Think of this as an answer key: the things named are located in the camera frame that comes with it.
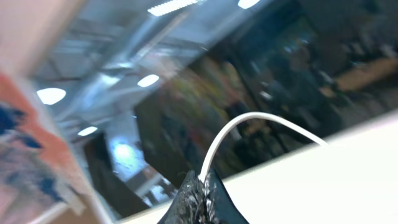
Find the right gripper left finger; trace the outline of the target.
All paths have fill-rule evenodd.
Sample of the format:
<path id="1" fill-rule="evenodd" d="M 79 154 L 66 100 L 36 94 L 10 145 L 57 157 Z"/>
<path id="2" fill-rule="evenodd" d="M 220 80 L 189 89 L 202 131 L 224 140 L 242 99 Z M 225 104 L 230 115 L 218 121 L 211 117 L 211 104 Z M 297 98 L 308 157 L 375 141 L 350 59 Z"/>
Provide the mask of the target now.
<path id="1" fill-rule="evenodd" d="M 189 171 L 158 224 L 199 224 L 204 197 L 203 183 L 193 170 Z"/>

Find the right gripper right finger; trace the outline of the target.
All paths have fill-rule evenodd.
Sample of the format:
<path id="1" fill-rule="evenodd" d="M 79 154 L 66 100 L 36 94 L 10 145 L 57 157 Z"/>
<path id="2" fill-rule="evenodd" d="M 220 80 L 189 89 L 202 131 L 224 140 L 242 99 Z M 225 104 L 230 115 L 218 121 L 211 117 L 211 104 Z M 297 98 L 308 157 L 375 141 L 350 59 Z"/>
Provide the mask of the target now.
<path id="1" fill-rule="evenodd" d="M 205 217 L 209 223 L 249 224 L 236 208 L 219 175 L 210 169 L 205 180 Z"/>

